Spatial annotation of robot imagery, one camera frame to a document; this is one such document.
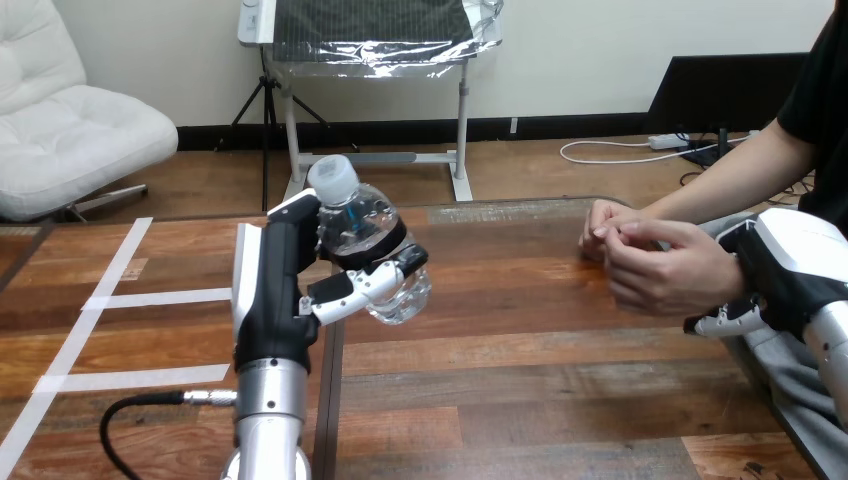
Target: wooden tabletop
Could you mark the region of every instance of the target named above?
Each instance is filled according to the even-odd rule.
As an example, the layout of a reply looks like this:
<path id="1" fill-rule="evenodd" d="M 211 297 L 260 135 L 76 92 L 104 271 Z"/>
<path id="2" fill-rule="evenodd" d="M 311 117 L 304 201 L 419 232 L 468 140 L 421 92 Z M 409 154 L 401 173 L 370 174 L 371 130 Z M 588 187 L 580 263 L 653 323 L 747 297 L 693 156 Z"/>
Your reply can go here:
<path id="1" fill-rule="evenodd" d="M 433 293 L 402 326 L 362 313 L 312 347 L 303 448 L 317 480 L 814 478 L 720 342 L 614 308 L 575 247 L 590 203 L 402 211 L 431 254 Z M 122 478 L 97 434 L 112 402 L 235 387 L 223 293 L 245 221 L 263 223 L 139 220 L 40 239 L 0 293 L 0 479 Z M 184 291 L 211 301 L 147 295 Z M 172 303 L 139 306 L 151 298 Z M 206 369 L 202 383 L 120 388 L 187 367 Z M 217 479 L 232 433 L 232 411 L 212 407 L 136 408 L 112 426 L 145 480 Z"/>

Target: cable connector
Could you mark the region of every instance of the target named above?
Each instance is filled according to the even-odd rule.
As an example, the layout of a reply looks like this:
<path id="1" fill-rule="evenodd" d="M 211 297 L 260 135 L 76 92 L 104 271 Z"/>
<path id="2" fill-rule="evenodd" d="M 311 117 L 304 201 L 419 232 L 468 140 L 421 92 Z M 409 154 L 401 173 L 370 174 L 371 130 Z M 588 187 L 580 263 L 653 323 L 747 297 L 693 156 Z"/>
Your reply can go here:
<path id="1" fill-rule="evenodd" d="M 183 394 L 183 403 L 187 405 L 212 405 L 213 407 L 232 407 L 238 394 L 234 390 L 189 390 Z"/>
<path id="2" fill-rule="evenodd" d="M 689 135 L 685 133 L 672 135 L 657 135 L 648 137 L 648 143 L 654 150 L 669 150 L 672 148 L 686 148 L 689 146 Z"/>

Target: black t-shirt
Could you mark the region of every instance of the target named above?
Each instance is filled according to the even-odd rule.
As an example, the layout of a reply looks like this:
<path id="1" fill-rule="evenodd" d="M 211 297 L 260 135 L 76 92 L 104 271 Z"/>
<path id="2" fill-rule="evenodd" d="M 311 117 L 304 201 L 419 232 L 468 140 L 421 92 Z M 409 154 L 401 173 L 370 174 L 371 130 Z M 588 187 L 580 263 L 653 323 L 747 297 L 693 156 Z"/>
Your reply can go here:
<path id="1" fill-rule="evenodd" d="M 816 146 L 815 188 L 799 209 L 848 235 L 848 9 L 837 6 L 798 83 L 778 114 L 780 126 Z"/>

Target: chair leg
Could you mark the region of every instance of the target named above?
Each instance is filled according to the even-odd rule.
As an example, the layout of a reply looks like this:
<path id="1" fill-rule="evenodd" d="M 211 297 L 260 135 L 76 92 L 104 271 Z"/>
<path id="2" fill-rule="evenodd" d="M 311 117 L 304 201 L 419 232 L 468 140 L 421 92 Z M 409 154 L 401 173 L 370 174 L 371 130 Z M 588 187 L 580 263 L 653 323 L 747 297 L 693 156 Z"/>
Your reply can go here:
<path id="1" fill-rule="evenodd" d="M 144 195 L 146 193 L 147 185 L 136 185 L 135 187 L 123 188 L 114 192 L 104 193 L 97 198 L 93 198 L 85 202 L 73 204 L 69 207 L 69 211 L 71 211 L 75 216 L 80 216 L 93 208 L 102 207 L 103 205 L 117 202 L 132 195 Z"/>

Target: black monitor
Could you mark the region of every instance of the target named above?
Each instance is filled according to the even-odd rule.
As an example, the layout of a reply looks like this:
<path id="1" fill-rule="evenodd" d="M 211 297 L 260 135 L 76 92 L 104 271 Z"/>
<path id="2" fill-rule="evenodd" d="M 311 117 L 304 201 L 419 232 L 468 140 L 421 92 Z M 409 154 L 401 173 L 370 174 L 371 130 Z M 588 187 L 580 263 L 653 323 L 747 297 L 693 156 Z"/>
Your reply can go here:
<path id="1" fill-rule="evenodd" d="M 761 130 L 795 85 L 806 53 L 674 57 L 645 133 Z"/>

